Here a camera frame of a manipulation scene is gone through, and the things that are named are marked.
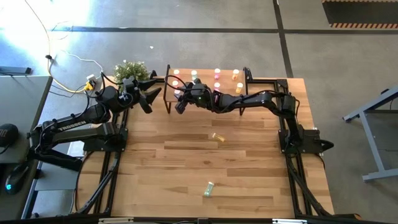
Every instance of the yellow cable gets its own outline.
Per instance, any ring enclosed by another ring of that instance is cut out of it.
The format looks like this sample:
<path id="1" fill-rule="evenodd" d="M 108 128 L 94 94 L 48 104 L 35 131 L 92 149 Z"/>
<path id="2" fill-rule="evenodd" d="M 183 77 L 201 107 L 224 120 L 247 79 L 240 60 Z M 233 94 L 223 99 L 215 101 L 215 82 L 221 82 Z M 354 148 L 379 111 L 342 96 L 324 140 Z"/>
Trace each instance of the yellow cable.
<path id="1" fill-rule="evenodd" d="M 45 28 L 45 26 L 44 26 L 43 22 L 41 21 L 41 19 L 38 17 L 38 15 L 36 14 L 36 12 L 32 9 L 32 6 L 30 6 L 30 4 L 27 2 L 27 0 L 25 0 L 25 2 L 26 2 L 26 4 L 30 7 L 30 10 L 35 14 L 36 18 L 39 20 L 39 22 L 41 23 L 41 25 L 42 25 L 42 27 L 43 27 L 43 29 L 44 29 L 45 35 L 47 36 L 47 40 L 48 40 L 48 43 L 49 43 L 49 55 L 51 55 L 51 43 L 50 43 L 49 33 L 47 32 L 47 29 Z M 64 90 L 66 90 L 66 91 L 68 91 L 68 92 L 70 92 L 70 93 L 80 93 L 80 92 L 83 92 L 83 91 L 84 91 L 84 88 L 81 89 L 81 90 L 75 91 L 75 90 L 70 90 L 70 89 L 68 89 L 67 87 L 65 87 L 64 85 L 62 85 L 60 82 L 58 82 L 58 80 L 56 80 L 56 79 L 52 76 L 51 71 L 50 71 L 50 68 L 51 68 L 51 67 L 50 67 L 50 59 L 47 59 L 47 72 L 48 72 L 49 75 L 53 78 L 54 82 L 55 82 L 56 84 L 58 84 L 60 87 L 62 87 Z"/>

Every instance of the potted plant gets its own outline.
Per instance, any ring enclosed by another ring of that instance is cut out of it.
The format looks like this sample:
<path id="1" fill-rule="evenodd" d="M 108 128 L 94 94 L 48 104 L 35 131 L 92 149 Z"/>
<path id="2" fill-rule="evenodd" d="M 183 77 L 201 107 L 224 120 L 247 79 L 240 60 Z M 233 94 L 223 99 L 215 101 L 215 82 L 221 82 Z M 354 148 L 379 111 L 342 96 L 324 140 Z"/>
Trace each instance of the potted plant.
<path id="1" fill-rule="evenodd" d="M 134 76 L 137 80 L 149 79 L 149 72 L 147 71 L 147 67 L 144 65 L 144 62 L 128 62 L 127 60 L 123 60 L 123 64 L 115 66 L 115 82 L 121 83 L 124 78 L 129 78 L 131 76 Z"/>

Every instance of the gray floor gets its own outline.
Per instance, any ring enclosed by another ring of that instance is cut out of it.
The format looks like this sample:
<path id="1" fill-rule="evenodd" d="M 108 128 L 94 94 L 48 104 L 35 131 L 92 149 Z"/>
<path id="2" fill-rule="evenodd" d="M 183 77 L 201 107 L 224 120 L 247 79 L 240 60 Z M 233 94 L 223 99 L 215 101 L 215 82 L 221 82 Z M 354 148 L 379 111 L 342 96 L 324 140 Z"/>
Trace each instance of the gray floor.
<path id="1" fill-rule="evenodd" d="M 32 1 L 32 6 L 37 8 L 37 2 Z M 49 6 L 62 6 L 69 12 L 59 16 L 54 13 L 56 21 L 45 16 L 44 9 L 38 9 L 38 14 L 48 27 L 65 20 L 74 21 L 75 26 L 99 27 L 277 27 L 271 0 L 86 0 L 79 1 L 80 7 L 75 7 L 75 3 L 49 1 Z M 279 4 L 286 29 L 330 29 L 318 0 L 279 0 Z M 5 7 L 0 17 L 11 9 Z M 29 9 L 26 14 L 30 15 L 25 19 L 31 26 L 24 26 L 30 30 L 29 37 L 15 30 L 0 32 L 0 62 L 29 66 L 34 75 L 45 75 L 47 42 Z M 53 55 L 57 53 L 52 72 L 72 89 L 80 86 L 86 76 L 98 75 L 99 68 L 59 49 L 97 60 L 107 74 L 112 74 L 114 66 L 126 59 L 144 61 L 148 69 L 160 74 L 165 73 L 169 63 L 181 68 L 247 66 L 255 77 L 286 77 L 278 34 L 72 32 L 65 39 L 56 40 L 62 35 L 52 34 Z M 398 85 L 397 38 L 286 35 L 293 74 L 305 79 L 314 122 L 322 137 L 335 143 L 325 153 L 335 213 L 358 213 L 365 220 L 398 222 L 398 177 L 363 183 L 361 175 L 376 171 L 376 165 L 361 123 L 346 124 L 341 119 L 384 89 Z M 54 88 L 52 91 L 62 93 Z M 64 98 L 50 94 L 41 120 L 68 116 L 84 105 L 81 95 Z M 42 216 L 66 214 L 70 202 L 70 192 L 41 192 L 34 211 Z"/>

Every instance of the gray metal stand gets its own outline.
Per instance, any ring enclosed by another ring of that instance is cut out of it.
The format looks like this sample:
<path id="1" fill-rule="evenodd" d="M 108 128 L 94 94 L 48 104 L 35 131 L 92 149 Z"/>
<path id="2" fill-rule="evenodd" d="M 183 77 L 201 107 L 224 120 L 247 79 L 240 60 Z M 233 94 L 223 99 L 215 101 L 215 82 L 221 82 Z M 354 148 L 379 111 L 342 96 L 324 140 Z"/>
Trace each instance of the gray metal stand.
<path id="1" fill-rule="evenodd" d="M 343 119 L 349 123 L 355 118 L 361 118 L 366 137 L 368 138 L 378 172 L 363 175 L 365 182 L 374 179 L 398 175 L 398 169 L 385 169 L 379 150 L 398 151 L 396 137 L 398 136 L 398 110 L 375 110 L 398 97 L 398 86 L 385 91 L 377 99 L 370 101 Z"/>

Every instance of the wooden table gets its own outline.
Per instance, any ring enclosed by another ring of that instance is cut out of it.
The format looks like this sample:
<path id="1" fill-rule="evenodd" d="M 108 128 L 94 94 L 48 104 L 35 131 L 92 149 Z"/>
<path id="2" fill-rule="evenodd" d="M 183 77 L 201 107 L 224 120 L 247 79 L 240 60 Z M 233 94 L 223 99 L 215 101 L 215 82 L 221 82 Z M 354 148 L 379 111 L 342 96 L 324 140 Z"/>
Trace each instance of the wooden table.
<path id="1" fill-rule="evenodd" d="M 213 70 L 197 71 L 202 81 L 209 79 L 206 74 L 213 76 Z M 223 72 L 232 74 L 231 70 Z M 190 70 L 180 69 L 184 73 Z M 301 101 L 299 123 L 313 128 L 304 80 L 287 80 L 289 90 Z M 232 84 L 225 85 L 221 79 L 220 83 L 220 91 L 235 90 Z M 273 87 L 248 86 L 249 93 L 264 89 Z M 184 114 L 174 108 L 168 114 L 163 93 L 154 101 L 153 113 L 145 114 L 139 106 L 129 112 L 129 139 L 119 167 L 112 216 L 294 217 L 285 157 L 279 149 L 278 117 L 265 108 L 247 108 L 240 116 L 238 110 L 215 114 L 193 105 Z M 213 133 L 226 141 L 215 141 Z M 103 156 L 93 153 L 83 168 L 79 207 L 98 185 Z M 333 213 L 322 161 L 304 154 L 303 164 L 309 189 Z M 215 186 L 211 197 L 204 197 L 208 182 Z M 107 189 L 104 192 L 102 207 L 108 195 Z M 299 190 L 298 195 L 305 211 Z"/>

